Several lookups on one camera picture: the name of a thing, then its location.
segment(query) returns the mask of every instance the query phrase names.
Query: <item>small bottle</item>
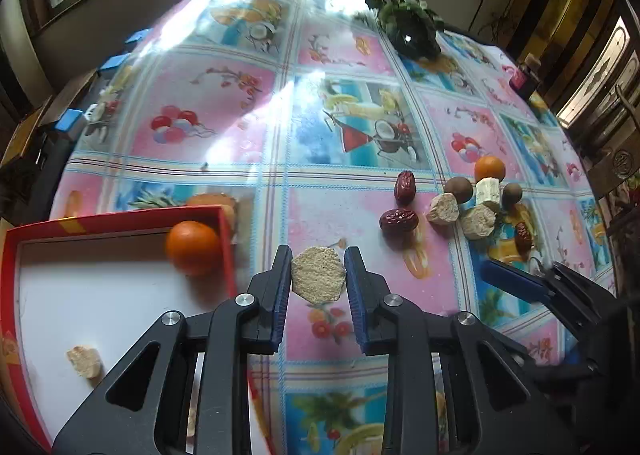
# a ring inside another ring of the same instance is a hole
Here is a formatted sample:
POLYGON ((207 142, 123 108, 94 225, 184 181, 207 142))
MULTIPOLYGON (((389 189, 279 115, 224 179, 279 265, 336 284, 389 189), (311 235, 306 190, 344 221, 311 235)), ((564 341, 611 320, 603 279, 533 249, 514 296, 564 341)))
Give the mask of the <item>small bottle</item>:
POLYGON ((529 101, 529 98, 533 94, 540 80, 537 73, 540 69, 540 60, 533 54, 528 54, 524 58, 524 63, 516 69, 513 77, 509 80, 509 86, 525 101, 529 101))

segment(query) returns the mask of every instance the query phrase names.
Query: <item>tofu piece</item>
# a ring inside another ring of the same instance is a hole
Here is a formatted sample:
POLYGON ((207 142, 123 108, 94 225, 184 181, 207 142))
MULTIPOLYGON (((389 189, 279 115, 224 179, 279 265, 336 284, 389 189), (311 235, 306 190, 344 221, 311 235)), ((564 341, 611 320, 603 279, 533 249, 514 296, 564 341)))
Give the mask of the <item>tofu piece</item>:
POLYGON ((494 213, 500 211, 500 181, 485 177, 476 184, 476 204, 484 204, 494 213))
POLYGON ((66 352, 66 357, 71 361, 78 375, 87 379, 100 375, 102 361, 100 361, 100 355, 96 349, 77 345, 66 352))
POLYGON ((469 240, 480 240, 494 232, 495 213, 484 204, 474 206, 460 218, 462 231, 469 240))
POLYGON ((433 197, 427 220, 432 224, 447 226, 454 223, 459 216, 460 210, 456 196, 453 193, 443 193, 433 197))

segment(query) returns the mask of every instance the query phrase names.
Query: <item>red cardboard tray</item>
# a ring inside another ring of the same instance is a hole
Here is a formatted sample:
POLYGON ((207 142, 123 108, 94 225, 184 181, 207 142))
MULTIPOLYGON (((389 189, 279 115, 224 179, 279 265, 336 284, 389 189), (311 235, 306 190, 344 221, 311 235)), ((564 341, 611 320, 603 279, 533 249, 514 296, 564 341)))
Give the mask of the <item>red cardboard tray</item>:
POLYGON ((0 270, 3 384, 13 390, 31 434, 50 448, 92 390, 73 371, 66 350, 94 346, 107 372, 163 311, 190 316, 233 295, 230 231, 219 206, 105 213, 11 229, 0 270), (166 232, 183 220, 219 232, 223 262, 210 275, 215 279, 194 283, 164 257, 166 232))

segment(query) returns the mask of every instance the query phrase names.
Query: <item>metal screw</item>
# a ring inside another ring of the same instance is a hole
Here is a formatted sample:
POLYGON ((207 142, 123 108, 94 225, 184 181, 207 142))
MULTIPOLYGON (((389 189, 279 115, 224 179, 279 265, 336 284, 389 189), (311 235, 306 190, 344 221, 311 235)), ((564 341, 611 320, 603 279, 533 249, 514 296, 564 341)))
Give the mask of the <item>metal screw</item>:
POLYGON ((238 294, 236 296, 236 303, 240 307, 247 307, 247 305, 251 305, 255 301, 255 296, 253 294, 249 294, 248 292, 243 292, 242 294, 238 294))
POLYGON ((473 325, 476 323, 476 317, 465 310, 458 313, 458 321, 463 325, 473 325))
POLYGON ((165 325, 175 325, 178 321, 180 321, 180 314, 175 310, 170 310, 169 312, 162 314, 162 323, 165 325))
POLYGON ((398 307, 398 306, 402 305, 402 302, 404 300, 402 300, 402 296, 401 295, 391 293, 391 294, 387 294, 384 297, 383 301, 387 305, 389 305, 389 307, 398 307))

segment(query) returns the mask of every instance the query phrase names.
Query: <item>pink tablecloth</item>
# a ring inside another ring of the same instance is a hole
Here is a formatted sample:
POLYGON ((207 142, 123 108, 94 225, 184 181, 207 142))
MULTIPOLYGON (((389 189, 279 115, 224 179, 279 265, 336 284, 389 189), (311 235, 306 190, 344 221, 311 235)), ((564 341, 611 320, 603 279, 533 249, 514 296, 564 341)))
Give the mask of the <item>pink tablecloth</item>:
MULTIPOLYGON (((540 363, 556 362, 569 334, 546 308, 487 285, 478 263, 489 253, 535 272, 557 260, 612 287, 600 214, 543 101, 532 111, 508 87, 504 53, 438 38, 440 60, 416 63, 378 33, 364 0, 184 0, 103 93, 51 217, 222 191, 239 201, 241 286, 270 267, 278 244, 294 254, 357 245, 370 271, 423 310, 469 310, 540 363), (448 178, 472 178, 484 154, 504 161, 523 201, 488 241, 436 232, 424 219, 431 199, 448 178), (415 246, 394 251, 378 218, 395 206, 403 169, 417 179, 420 225, 415 246), (534 231, 528 262, 512 253, 520 221, 534 231)), ((319 306, 292 294, 280 352, 252 369, 279 453, 379 449, 382 427, 362 425, 384 420, 386 359, 360 354, 346 294, 319 306)))

